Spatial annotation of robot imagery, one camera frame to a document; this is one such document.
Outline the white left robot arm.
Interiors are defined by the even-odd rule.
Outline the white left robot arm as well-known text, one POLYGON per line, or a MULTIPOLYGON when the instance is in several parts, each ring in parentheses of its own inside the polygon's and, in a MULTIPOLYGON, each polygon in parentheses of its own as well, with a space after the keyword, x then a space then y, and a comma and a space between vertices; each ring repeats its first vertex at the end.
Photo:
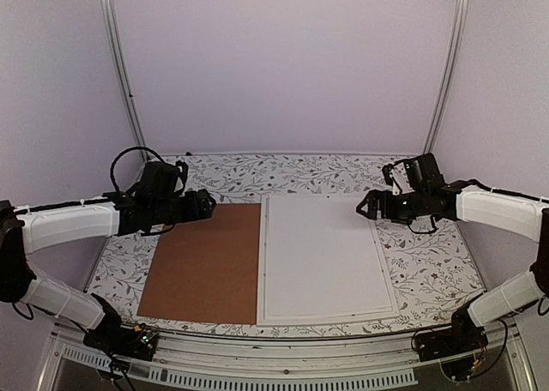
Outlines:
POLYGON ((144 237, 174 226, 209 219, 215 199, 205 189, 185 188, 188 166, 152 161, 127 190, 100 197, 37 207, 1 203, 1 300, 47 311, 93 331, 110 352, 127 345, 120 315, 101 297, 80 292, 38 269, 28 255, 59 244, 96 237, 144 237))

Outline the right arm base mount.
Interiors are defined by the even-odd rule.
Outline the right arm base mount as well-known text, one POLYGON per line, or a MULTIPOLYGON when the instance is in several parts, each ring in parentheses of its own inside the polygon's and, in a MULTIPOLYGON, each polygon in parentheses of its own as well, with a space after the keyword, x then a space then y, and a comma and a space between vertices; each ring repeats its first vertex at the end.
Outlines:
POLYGON ((442 364, 443 374, 454 382, 465 382, 473 378, 484 361, 488 346, 485 330, 476 327, 468 314, 470 304, 471 301, 452 313, 448 328, 417 331, 411 339, 411 347, 418 354, 420 362, 479 351, 477 357, 469 355, 442 364))

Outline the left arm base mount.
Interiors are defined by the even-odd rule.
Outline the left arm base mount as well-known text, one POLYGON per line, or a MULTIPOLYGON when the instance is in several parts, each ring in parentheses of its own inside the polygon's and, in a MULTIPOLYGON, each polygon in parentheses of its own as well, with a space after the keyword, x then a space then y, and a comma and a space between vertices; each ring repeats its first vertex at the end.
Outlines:
POLYGON ((158 345, 158 331, 145 323, 124 327, 121 316, 102 297, 93 294, 105 312, 95 329, 88 329, 83 344, 102 351, 105 355, 124 356, 152 361, 158 345))

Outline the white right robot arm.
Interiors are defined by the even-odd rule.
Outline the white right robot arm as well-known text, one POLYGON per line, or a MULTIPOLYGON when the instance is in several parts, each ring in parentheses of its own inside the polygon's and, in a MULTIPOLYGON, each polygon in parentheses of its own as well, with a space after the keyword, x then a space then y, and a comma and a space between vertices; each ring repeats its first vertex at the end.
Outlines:
POLYGON ((544 196, 490 187, 477 179, 447 182, 432 153, 383 167, 387 190, 367 192, 359 215, 411 226, 426 217, 458 223, 490 281, 455 311, 443 345, 461 353, 475 342, 476 328, 515 316, 548 297, 548 200, 544 196), (485 248, 486 254, 479 254, 485 248))

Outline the brown cardboard backing board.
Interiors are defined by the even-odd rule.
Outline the brown cardboard backing board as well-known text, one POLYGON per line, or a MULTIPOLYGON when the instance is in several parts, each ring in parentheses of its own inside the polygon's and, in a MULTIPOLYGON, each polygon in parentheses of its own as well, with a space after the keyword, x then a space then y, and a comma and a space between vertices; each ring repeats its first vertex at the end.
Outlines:
POLYGON ((260 214, 258 204, 220 204, 211 219, 161 236, 137 314, 255 324, 260 214))

